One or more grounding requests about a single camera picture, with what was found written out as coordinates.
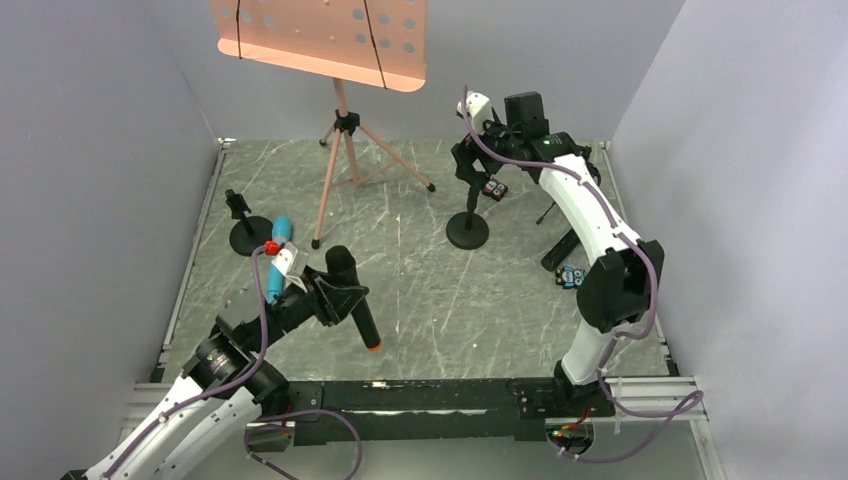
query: blue microphone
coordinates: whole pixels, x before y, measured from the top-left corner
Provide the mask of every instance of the blue microphone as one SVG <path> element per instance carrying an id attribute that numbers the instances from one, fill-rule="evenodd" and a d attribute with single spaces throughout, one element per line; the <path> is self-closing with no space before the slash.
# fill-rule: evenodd
<path id="1" fill-rule="evenodd" d="M 289 217 L 279 216 L 274 220 L 274 228 L 271 229 L 271 240 L 283 246 L 291 240 L 291 220 Z M 274 303 L 275 299 L 282 295 L 285 287 L 285 279 L 282 272 L 271 265 L 271 272 L 268 274 L 268 287 L 265 299 L 268 303 Z"/>

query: pink music stand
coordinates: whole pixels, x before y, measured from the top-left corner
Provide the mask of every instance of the pink music stand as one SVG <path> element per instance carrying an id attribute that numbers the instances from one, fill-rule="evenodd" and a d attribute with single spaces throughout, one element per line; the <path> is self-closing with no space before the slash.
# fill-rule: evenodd
<path id="1" fill-rule="evenodd" d="M 424 85 L 427 0 L 209 0 L 227 55 L 332 77 L 338 110 L 319 143 L 335 132 L 312 248 L 318 248 L 330 189 L 362 184 L 401 165 L 429 191 L 426 177 L 350 112 L 344 80 L 413 92 Z M 359 127 L 394 161 L 360 177 L 351 135 Z M 344 136 L 351 178 L 332 183 Z"/>

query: purple cable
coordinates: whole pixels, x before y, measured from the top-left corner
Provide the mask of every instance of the purple cable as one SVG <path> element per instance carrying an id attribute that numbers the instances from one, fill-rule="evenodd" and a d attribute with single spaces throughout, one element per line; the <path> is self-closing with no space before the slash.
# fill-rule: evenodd
<path id="1" fill-rule="evenodd" d="M 250 367 L 250 369 L 248 369 L 248 371 L 244 373 L 244 375 L 238 377 L 232 382 L 225 383 L 219 387 L 201 392 L 200 394 L 195 395 L 189 398 L 188 400 L 184 400 L 180 403 L 177 403 L 168 410 L 165 410 L 161 414 L 161 416 L 164 417 L 165 421 L 167 421 L 173 414 L 179 412 L 180 410 L 190 405 L 193 405 L 196 402 L 206 400 L 207 398 L 214 397 L 215 395 L 220 395 L 221 393 L 230 391 L 232 389 L 244 385 L 248 380 L 250 380 L 250 377 L 252 377 L 253 374 L 259 371 L 259 367 L 262 366 L 262 361 L 265 360 L 265 353 L 268 350 L 268 318 L 265 315 L 265 296 L 262 294 L 262 283 L 259 280 L 258 258 L 259 255 L 264 252 L 265 245 L 262 245 L 256 247 L 256 249 L 250 255 L 250 261 L 253 265 L 253 286 L 256 289 L 257 300 L 259 300 L 259 327 L 261 332 L 259 354 L 256 356 L 256 361 L 253 362 L 253 365 Z M 106 478 L 111 478 L 115 471 L 117 471 L 118 468 L 120 468 L 121 465 L 124 464 L 124 462 L 127 460 L 127 457 L 129 457 L 130 454 L 132 454 L 132 452 L 134 452 L 138 448 L 138 446 L 141 445 L 144 439 L 147 438 L 150 433 L 153 432 L 153 430 L 155 430 L 156 427 L 158 427 L 159 425 L 162 425 L 162 423 L 157 419 L 150 422 L 146 427 L 144 427 L 141 433 L 139 433 L 138 436 L 135 437 L 135 439 L 130 442 L 129 445 L 127 445 L 127 448 L 125 448 L 124 451 L 121 452 L 117 458 L 115 458 L 115 462 L 112 463 L 112 466 L 110 466 L 106 469 L 106 471 L 103 472 L 103 476 Z"/>
<path id="2" fill-rule="evenodd" d="M 566 175 L 577 180 L 578 183 L 580 183 L 584 188 L 586 188 L 592 194 L 593 197 L 595 197 L 595 200 L 598 201 L 598 203 L 601 205 L 601 208 L 604 210 L 604 214 L 606 215 L 607 220 L 609 220 L 609 222 L 610 222 L 610 228 L 615 228 L 615 227 L 618 226 L 618 223 L 615 221 L 615 217 L 613 216 L 612 212 L 610 211 L 609 206 L 607 205 L 607 202 L 604 201 L 604 197 L 601 194 L 601 192 L 597 188 L 595 188 L 593 184 L 590 184 L 589 182 L 584 183 L 582 178 L 580 178 L 580 175 L 577 174 L 577 172 L 570 170 L 568 168 L 562 167 L 560 165 L 552 164 L 552 163 L 527 162 L 527 161 L 523 161 L 523 160 L 515 160 L 515 159 L 511 159 L 511 158 L 506 158 L 502 155 L 499 155 L 494 150 L 489 148 L 485 143 L 483 143 L 483 140 L 480 138 L 479 135 L 477 135 L 477 132 L 474 131 L 474 126 L 471 124 L 471 117 L 468 115 L 468 106 L 466 104 L 467 98 L 468 98 L 468 85 L 465 85 L 462 89 L 462 99 L 459 102 L 460 109 L 462 110 L 462 120 L 465 122 L 465 127 L 468 129 L 468 135 L 471 137 L 472 140 L 474 140 L 474 143 L 476 143 L 477 146 L 480 147 L 481 150 L 483 150 L 483 152 L 485 152 L 487 155 L 489 155 L 490 157 L 492 157 L 493 159 L 495 159 L 495 160 L 497 160 L 501 163 L 516 165 L 518 167 L 525 167 L 525 168 L 540 168 L 540 167 L 541 168 L 550 168 L 550 169 L 557 170 L 557 171 L 565 173 Z M 610 342 L 607 344 L 606 349 L 604 350 L 604 353 L 601 356 L 601 361 L 598 364 L 598 371 L 599 371 L 599 373 L 598 373 L 598 384 L 600 385 L 601 390 L 604 392 L 604 395 L 607 397 L 607 399 L 610 402 L 612 402 L 613 405 L 615 405 L 616 408 L 618 408 L 622 412 L 624 412 L 624 413 L 626 413 L 630 416 L 633 416 L 633 417 L 665 418 L 666 420 L 665 420 L 665 422 L 663 422 L 663 425 L 661 425 L 654 432 L 652 432 L 651 435 L 648 435 L 648 437 L 641 444 L 637 445 L 636 448 L 634 448 L 630 452 L 623 454 L 623 455 L 619 455 L 618 457 L 613 457 L 613 458 L 609 458 L 609 459 L 584 459 L 584 461 L 587 461 L 587 462 L 590 462 L 590 463 L 619 462 L 621 460 L 626 460 L 626 459 L 638 454 L 639 452 L 644 450 L 645 447 L 647 447 L 652 441 L 654 441 L 654 439 L 657 438 L 657 436 L 660 433 L 662 433 L 662 431 L 665 429 L 665 427 L 668 426 L 668 424 L 671 422 L 672 418 L 674 418 L 675 416 L 680 415 L 682 413 L 688 412 L 689 410 L 695 408 L 695 406 L 697 406 L 704 398 L 704 392 L 703 391 L 695 390 L 694 392 L 685 396 L 683 398 L 683 400 L 681 400 L 680 403 L 677 404 L 677 407 L 675 407 L 674 410 L 671 410 L 670 412 L 666 412 L 666 413 L 636 412 L 636 411 L 630 410 L 629 408 L 622 405 L 621 402 L 619 402 L 615 397 L 613 397 L 612 393 L 609 391 L 609 388 L 607 388 L 607 385 L 604 382 L 603 376 L 600 372 L 603 371 L 604 366 L 606 366 L 607 362 L 612 357 L 612 353 L 615 350 L 615 345 L 616 345 L 617 340 L 619 338 L 630 338 L 630 339 L 633 339 L 633 340 L 642 340 L 642 339 L 646 338 L 651 333 L 651 330 L 654 328 L 654 323 L 656 322 L 656 318 L 657 318 L 657 295 L 658 295 L 658 291 L 659 291 L 659 280 L 657 279 L 657 271 L 654 268 L 654 264 L 653 264 L 653 262 L 651 262 L 651 259 L 648 258 L 648 255 L 645 254 L 645 252 L 643 252 L 642 249 L 639 248 L 636 245 L 635 242 L 633 242 L 632 240 L 627 238 L 627 236 L 624 235 L 623 233 L 618 233 L 618 234 L 614 234 L 614 235 L 617 238 L 619 238 L 625 245 L 627 245 L 628 248 L 633 250 L 633 252 L 636 254 L 636 256 L 639 257 L 639 260 L 641 260 L 642 263 L 645 264 L 645 269 L 648 271 L 648 282 L 649 282 L 649 287 L 650 287 L 650 292 L 651 292 L 651 298 L 650 298 L 649 306 L 648 306 L 648 320 L 645 322 L 645 329 L 642 330 L 641 333 L 630 333 L 630 332 L 625 332 L 625 331 L 616 332 L 616 334 L 612 337 Z M 564 452 L 564 453 L 568 454 L 569 456 L 571 456 L 575 460 L 577 460 L 578 457 L 579 457 L 579 456 L 571 455 L 571 453 L 569 453 L 569 452 Z"/>
<path id="3" fill-rule="evenodd" d="M 353 438 L 354 438 L 354 440 L 356 440 L 356 463 L 353 465 L 353 468 L 351 469 L 350 473 L 347 474 L 347 476 L 344 478 L 344 480 L 352 479 L 353 476 L 356 475 L 356 472 L 359 470 L 359 466 L 362 465 L 362 450 L 363 450 L 362 439 L 359 437 L 359 432 L 356 431 L 356 428 L 354 428 L 353 425 L 350 423 L 350 421 L 348 419 L 344 418 L 342 415 L 340 415 L 336 412 L 333 412 L 331 410 L 312 409 L 312 410 L 301 410 L 299 412 L 293 412 L 293 413 L 286 413 L 285 415 L 276 415 L 276 416 L 273 416 L 273 417 L 264 417 L 264 418 L 258 419 L 257 421 L 259 421 L 259 422 L 279 422 L 279 421 L 286 420 L 286 419 L 289 419 L 289 418 L 302 417 L 304 415 L 313 415 L 313 414 L 329 415 L 329 416 L 341 421 L 342 423 L 344 423 L 345 426 L 347 427 L 347 429 L 350 430 L 350 433 L 353 434 Z M 253 450 L 250 449 L 250 438 L 253 436 L 253 434 L 255 432 L 259 431 L 259 430 L 267 430 L 267 429 L 271 429 L 271 428 L 279 429 L 279 430 L 286 430 L 286 427 L 283 427 L 282 425 L 272 425 L 272 424 L 261 425 L 259 427 L 251 429 L 250 431 L 248 431 L 244 435 L 244 449 L 245 449 L 245 451 L 247 452 L 248 455 L 250 455 L 250 458 L 256 460 L 257 462 L 261 463 L 262 465 L 267 466 L 271 470 L 279 473 L 280 475 L 288 478 L 289 480 L 298 480 L 298 478 L 295 477 L 294 475 L 286 472 L 282 468 L 278 467 L 276 464 L 265 460 L 264 458 L 260 457 L 259 455 L 254 453 Z"/>

